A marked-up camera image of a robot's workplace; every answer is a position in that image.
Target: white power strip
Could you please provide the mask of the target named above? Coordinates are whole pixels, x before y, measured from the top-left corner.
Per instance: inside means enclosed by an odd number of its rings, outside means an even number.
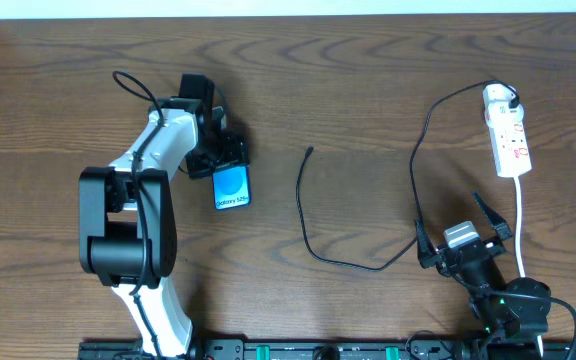
[[[515,95],[501,84],[484,89],[486,124],[490,130],[497,175],[512,178],[532,169],[524,131],[524,108],[510,108]]]

